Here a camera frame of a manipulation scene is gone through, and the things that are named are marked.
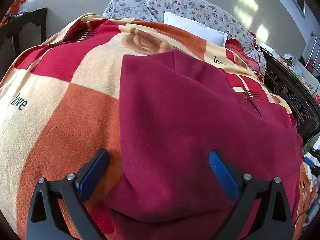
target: black device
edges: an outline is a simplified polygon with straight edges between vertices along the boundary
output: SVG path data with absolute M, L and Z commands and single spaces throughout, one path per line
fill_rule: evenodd
M 218 151 L 213 151 L 235 179 L 239 201 L 211 240 L 236 240 L 251 211 L 255 199 L 261 204 L 245 240 L 292 240 L 292 220 L 288 199 L 278 177 L 271 181 L 241 174 Z M 107 240 L 88 214 L 83 201 L 94 188 L 109 164 L 108 152 L 100 149 L 76 174 L 48 182 L 39 178 L 28 213 L 27 240 L 75 240 L 62 216 L 58 199 L 65 201 L 70 217 L 83 240 Z

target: silver screw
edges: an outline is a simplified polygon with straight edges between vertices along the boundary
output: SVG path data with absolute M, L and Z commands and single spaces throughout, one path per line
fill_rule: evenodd
M 275 177 L 274 180 L 275 180 L 276 183 L 280 183 L 281 182 L 281 179 L 279 177 Z
M 243 174 L 243 177 L 244 177 L 244 179 L 246 179 L 246 180 L 252 179 L 252 176 L 251 176 L 249 173 Z
M 44 182 L 44 178 L 43 178 L 43 177 L 41 177 L 41 178 L 38 179 L 38 183 L 39 183 L 39 184 L 41 184 L 41 183 L 43 183 L 43 182 Z
M 67 180 L 73 180 L 75 178 L 75 174 L 74 173 L 69 173 L 67 175 Z

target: floral cushion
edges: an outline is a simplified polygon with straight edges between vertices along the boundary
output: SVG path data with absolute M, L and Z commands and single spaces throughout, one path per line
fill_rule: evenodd
M 225 32 L 228 39 L 240 42 L 246 55 L 259 62 L 258 51 L 253 46 L 253 40 L 248 30 L 222 8 L 206 0 L 144 0 L 158 22 L 163 23 L 163 14 L 172 12 L 191 20 L 195 20 L 214 30 Z M 260 66 L 265 71 L 266 62 Z
M 112 19 L 136 18 L 148 22 L 155 21 L 143 0 L 111 0 L 102 15 Z

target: metal rack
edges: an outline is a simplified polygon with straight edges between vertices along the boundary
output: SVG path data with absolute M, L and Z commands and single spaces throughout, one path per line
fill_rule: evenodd
M 318 36 L 316 36 L 313 32 L 311 32 L 311 35 L 312 35 L 313 37 L 315 37 L 316 39 L 315 39 L 315 43 L 313 44 L 313 47 L 312 47 L 312 50 L 311 50 L 311 54 L 310 54 L 310 57 L 309 57 L 309 59 L 308 59 L 308 61 L 307 61 L 306 67 L 308 66 L 308 63 L 309 63 L 310 60 L 311 60 L 311 57 L 312 57 L 312 55 L 313 55 L 313 52 L 315 51 L 316 45 L 318 45 L 319 48 L 318 48 L 318 52 L 317 52 L 316 58 L 315 58 L 315 60 L 314 60 L 314 62 L 313 62 L 313 65 L 312 65 L 312 64 L 310 64 L 310 65 L 313 67 L 313 69 L 314 69 L 315 71 L 318 72 L 318 75 L 320 75 L 320 70 L 319 70 L 319 68 L 320 68 L 320 62 L 319 62 L 318 67 L 317 67 L 317 68 L 315 67 L 316 61 L 317 61 L 317 58 L 318 58 L 318 55 L 319 55 L 319 53 L 320 53 L 320 38 L 319 38 Z

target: dark wooden bed frame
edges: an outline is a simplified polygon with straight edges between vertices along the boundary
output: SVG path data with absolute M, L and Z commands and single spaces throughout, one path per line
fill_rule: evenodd
M 320 0 L 305 0 L 320 22 Z M 2 19 L 14 0 L 0 0 L 0 19 Z M 270 54 L 264 52 L 268 63 L 265 85 L 281 96 L 291 107 L 298 133 L 304 144 L 320 131 L 320 107 L 308 90 L 296 77 L 277 62 Z M 318 239 L 320 236 L 320 212 L 311 222 L 308 230 L 299 240 Z M 0 211 L 0 239 L 20 240 Z

